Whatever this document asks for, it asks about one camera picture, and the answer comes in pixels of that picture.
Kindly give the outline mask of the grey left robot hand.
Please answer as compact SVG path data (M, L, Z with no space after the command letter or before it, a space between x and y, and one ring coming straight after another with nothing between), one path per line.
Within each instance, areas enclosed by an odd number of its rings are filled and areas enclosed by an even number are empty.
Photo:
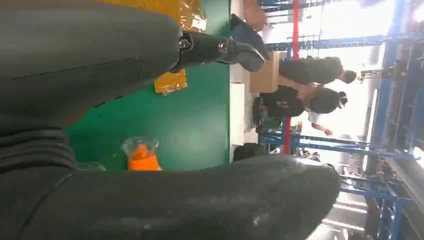
M78 169L64 133L71 118L210 62L256 72L264 58L140 8L1 1L1 239L307 239L341 185L316 161L265 154L192 171Z

